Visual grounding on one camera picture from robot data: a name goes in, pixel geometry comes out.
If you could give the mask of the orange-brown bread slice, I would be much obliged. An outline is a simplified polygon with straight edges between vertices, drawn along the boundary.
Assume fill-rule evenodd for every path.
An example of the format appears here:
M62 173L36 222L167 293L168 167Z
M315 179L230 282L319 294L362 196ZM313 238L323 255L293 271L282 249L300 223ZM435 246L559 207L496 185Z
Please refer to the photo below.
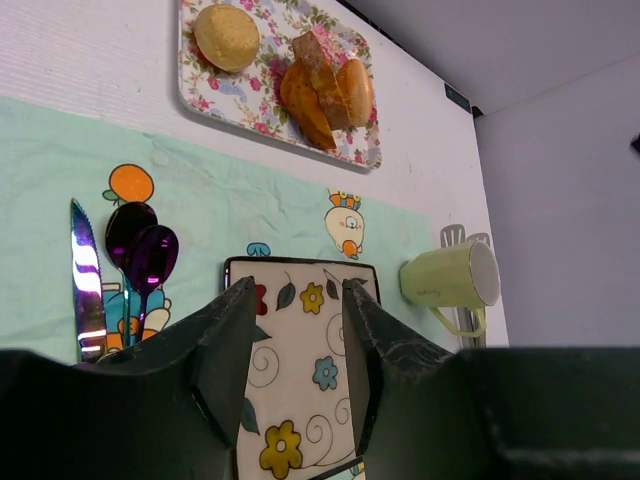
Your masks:
M280 85L280 96L286 110L315 147L325 151L336 148L316 91L300 62L295 61L287 69Z

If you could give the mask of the yellow bread slice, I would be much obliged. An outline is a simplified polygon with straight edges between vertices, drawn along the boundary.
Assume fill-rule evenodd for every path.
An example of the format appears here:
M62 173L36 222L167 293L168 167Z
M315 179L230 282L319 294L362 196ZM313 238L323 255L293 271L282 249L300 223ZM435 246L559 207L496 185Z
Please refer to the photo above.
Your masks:
M347 129L351 117L332 64L313 31L292 40L294 57L304 68L332 131Z

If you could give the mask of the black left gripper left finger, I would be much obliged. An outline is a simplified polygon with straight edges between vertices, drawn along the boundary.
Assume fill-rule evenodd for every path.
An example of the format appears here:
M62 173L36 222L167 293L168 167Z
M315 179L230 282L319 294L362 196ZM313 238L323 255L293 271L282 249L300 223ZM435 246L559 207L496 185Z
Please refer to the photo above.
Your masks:
M92 407L77 479L221 479L240 426L256 325L243 279L140 344L81 367Z

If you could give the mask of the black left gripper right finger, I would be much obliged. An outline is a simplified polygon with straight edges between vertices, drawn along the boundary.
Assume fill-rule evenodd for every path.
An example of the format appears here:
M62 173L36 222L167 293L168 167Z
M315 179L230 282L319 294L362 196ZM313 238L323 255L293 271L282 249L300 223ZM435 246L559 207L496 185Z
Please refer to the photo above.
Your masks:
M480 426L460 358L343 285L356 453L369 479L477 479Z

